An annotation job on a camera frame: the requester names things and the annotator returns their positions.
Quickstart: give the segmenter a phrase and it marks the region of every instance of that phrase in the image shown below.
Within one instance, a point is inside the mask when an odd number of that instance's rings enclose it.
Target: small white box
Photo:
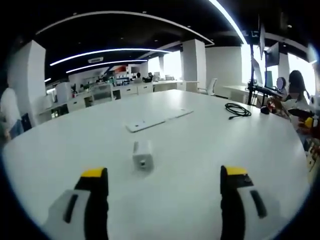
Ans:
[[[133,145],[132,159],[137,170],[151,171],[154,168],[154,162],[150,141],[135,141]]]

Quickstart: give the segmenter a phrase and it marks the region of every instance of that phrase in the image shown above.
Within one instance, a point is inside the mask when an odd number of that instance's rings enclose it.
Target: cable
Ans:
[[[236,117],[249,117],[251,116],[251,112],[245,109],[243,106],[240,106],[236,103],[226,103],[225,109],[228,110],[230,113],[234,114],[235,116],[230,116],[229,120],[236,118]]]

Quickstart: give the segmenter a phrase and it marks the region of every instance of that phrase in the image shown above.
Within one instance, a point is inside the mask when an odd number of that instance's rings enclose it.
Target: white cabinet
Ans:
[[[80,110],[80,109],[85,109],[86,108],[85,99],[82,97],[74,98],[67,102],[67,107],[68,107],[69,113]]]
[[[138,90],[137,90],[137,86],[122,86],[120,88],[120,94],[121,94],[121,98],[128,96],[128,95],[137,95],[138,94]]]
[[[149,94],[149,93],[153,93],[154,88],[152,83],[149,84],[141,84],[137,87],[138,89],[138,95],[140,94]]]
[[[177,84],[176,84],[176,89],[177,90],[185,91],[186,88],[187,88],[186,82],[177,82]]]

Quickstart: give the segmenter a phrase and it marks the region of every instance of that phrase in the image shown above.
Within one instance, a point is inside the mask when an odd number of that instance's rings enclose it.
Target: bright window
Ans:
[[[156,72],[160,72],[160,62],[158,56],[148,60],[148,73],[155,74]]]
[[[306,90],[310,95],[316,93],[316,76],[312,65],[296,55],[288,53],[290,73],[293,70],[301,72]]]
[[[260,55],[259,46],[253,46],[253,57],[259,63],[260,71],[262,74],[262,83],[265,85],[265,54],[263,53],[262,59]],[[241,61],[242,61],[242,83],[247,84],[251,79],[251,51],[250,45],[243,44],[241,46]],[[272,72],[272,82],[273,86],[276,86],[278,78],[278,66],[270,66],[267,68],[267,71]]]
[[[165,75],[172,75],[175,79],[182,77],[181,53],[174,51],[163,56],[163,68]]]

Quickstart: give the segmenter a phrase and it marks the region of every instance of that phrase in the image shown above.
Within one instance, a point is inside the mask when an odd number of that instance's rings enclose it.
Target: black ceiling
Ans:
[[[277,0],[220,0],[241,30],[257,30],[259,17],[266,32],[285,36],[303,45],[292,19],[293,27],[284,31],[280,28],[281,8]],[[23,3],[15,9],[15,16],[22,21],[14,23],[19,38],[15,48],[31,39],[46,48],[45,76],[58,78],[66,71],[88,65],[88,59],[103,57],[103,62],[134,60],[144,52],[109,52],[72,59],[56,66],[49,66],[57,60],[76,54],[112,48],[156,49],[175,41],[200,39],[189,31],[172,24],[142,16],[124,14],[100,14],[75,18],[53,26],[40,34],[36,32],[65,18],[96,11],[128,11],[164,18],[200,33],[208,39],[215,33],[232,31],[233,28],[209,0],[122,0],[85,1],[84,3],[61,5],[60,2],[41,4]],[[213,39],[220,46],[228,39]],[[239,43],[239,39],[230,42]]]

